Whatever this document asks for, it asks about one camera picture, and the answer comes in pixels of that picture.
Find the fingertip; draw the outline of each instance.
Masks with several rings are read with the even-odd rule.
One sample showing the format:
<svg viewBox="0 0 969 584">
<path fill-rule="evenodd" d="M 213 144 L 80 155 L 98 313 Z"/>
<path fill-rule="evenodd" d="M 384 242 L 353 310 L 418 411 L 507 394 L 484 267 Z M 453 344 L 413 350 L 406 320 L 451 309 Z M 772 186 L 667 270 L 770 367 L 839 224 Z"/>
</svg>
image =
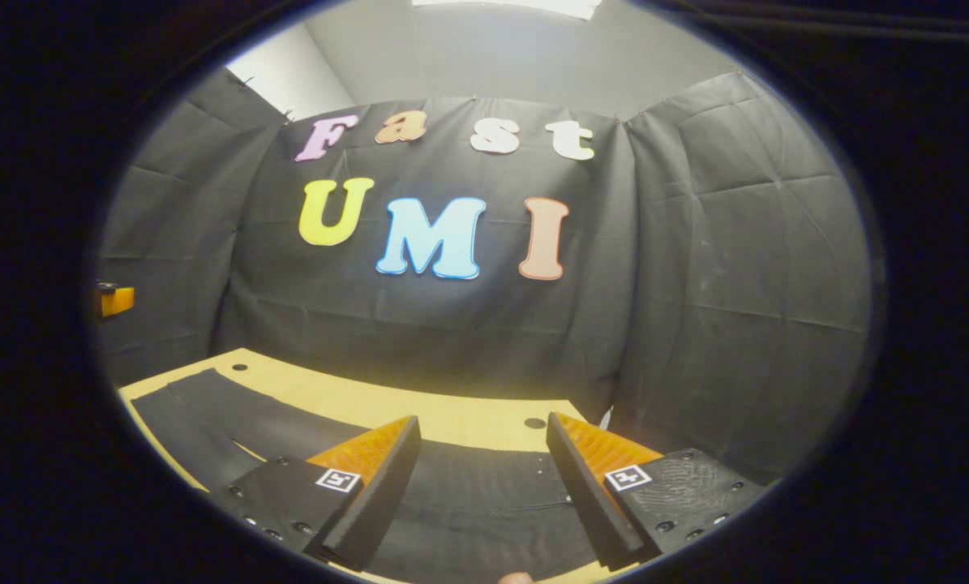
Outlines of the fingertip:
<svg viewBox="0 0 969 584">
<path fill-rule="evenodd" d="M 531 574 L 527 572 L 507 573 L 499 580 L 499 584 L 535 584 Z"/>
</svg>

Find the yellow letter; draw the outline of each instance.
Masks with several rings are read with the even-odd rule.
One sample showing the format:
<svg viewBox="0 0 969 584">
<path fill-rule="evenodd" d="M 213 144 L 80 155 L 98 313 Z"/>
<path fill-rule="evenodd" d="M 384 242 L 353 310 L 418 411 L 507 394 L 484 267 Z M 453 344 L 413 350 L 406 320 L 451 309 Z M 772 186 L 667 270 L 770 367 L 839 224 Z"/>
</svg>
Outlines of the yellow letter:
<svg viewBox="0 0 969 584">
<path fill-rule="evenodd" d="M 303 188 L 307 194 L 300 210 L 298 229 L 300 237 L 312 245 L 336 245 L 342 243 L 354 233 L 358 226 L 358 215 L 362 214 L 362 201 L 365 192 L 372 188 L 375 182 L 372 178 L 348 178 L 344 182 L 347 190 L 347 200 L 344 200 L 344 212 L 340 221 L 328 228 L 322 225 L 322 212 L 325 210 L 325 200 L 332 189 L 337 188 L 336 181 L 312 181 Z"/>
</svg>

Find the orange soft pad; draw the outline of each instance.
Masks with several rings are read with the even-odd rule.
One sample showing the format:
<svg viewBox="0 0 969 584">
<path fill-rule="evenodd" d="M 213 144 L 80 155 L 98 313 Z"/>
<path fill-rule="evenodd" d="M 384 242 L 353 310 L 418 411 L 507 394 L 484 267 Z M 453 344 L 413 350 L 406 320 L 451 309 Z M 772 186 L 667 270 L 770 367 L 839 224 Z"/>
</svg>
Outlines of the orange soft pad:
<svg viewBox="0 0 969 584">
<path fill-rule="evenodd" d="M 406 415 L 400 420 L 369 430 L 364 435 L 352 437 L 345 443 L 308 458 L 307 462 L 345 473 L 361 474 L 362 484 L 368 485 L 410 420 L 411 415 Z"/>
<path fill-rule="evenodd" d="M 555 415 L 560 419 L 560 425 L 567 432 L 567 436 L 570 436 L 577 452 L 585 459 L 585 464 L 588 465 L 589 470 L 592 470 L 592 476 L 596 478 L 600 487 L 603 487 L 607 496 L 610 496 L 610 492 L 607 492 L 607 485 L 603 484 L 606 473 L 626 466 L 643 465 L 645 462 L 656 461 L 663 456 L 642 444 L 624 439 L 598 426 L 569 418 L 564 414 L 555 413 Z"/>
</svg>

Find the gray wall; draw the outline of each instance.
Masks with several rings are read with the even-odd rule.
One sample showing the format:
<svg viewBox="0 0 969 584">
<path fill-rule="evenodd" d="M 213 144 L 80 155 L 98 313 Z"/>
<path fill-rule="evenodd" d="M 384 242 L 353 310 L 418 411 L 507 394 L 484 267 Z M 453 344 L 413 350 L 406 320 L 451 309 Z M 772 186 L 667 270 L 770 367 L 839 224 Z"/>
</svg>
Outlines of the gray wall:
<svg viewBox="0 0 969 584">
<path fill-rule="evenodd" d="M 628 0 L 604 0 L 587 22 L 512 6 L 350 0 L 305 26 L 355 104 L 477 93 L 625 119 L 739 69 Z"/>
<path fill-rule="evenodd" d="M 354 105 L 318 45 L 302 25 L 291 26 L 228 63 L 261 97 L 290 119 Z"/>
</svg>

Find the black mat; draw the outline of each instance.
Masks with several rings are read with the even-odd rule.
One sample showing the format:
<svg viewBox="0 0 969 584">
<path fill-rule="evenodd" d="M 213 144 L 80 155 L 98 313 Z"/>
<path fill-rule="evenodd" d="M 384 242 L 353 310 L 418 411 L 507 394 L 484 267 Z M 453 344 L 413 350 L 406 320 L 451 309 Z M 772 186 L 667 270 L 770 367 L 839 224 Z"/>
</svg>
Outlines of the black mat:
<svg viewBox="0 0 969 584">
<path fill-rule="evenodd" d="M 366 430 L 288 406 L 212 369 L 133 403 L 170 455 L 211 489 L 259 465 L 235 443 L 266 458 L 310 457 Z M 543 579 L 592 561 L 550 454 L 423 440 L 367 572 L 417 584 L 494 584 L 506 573 Z"/>
</svg>

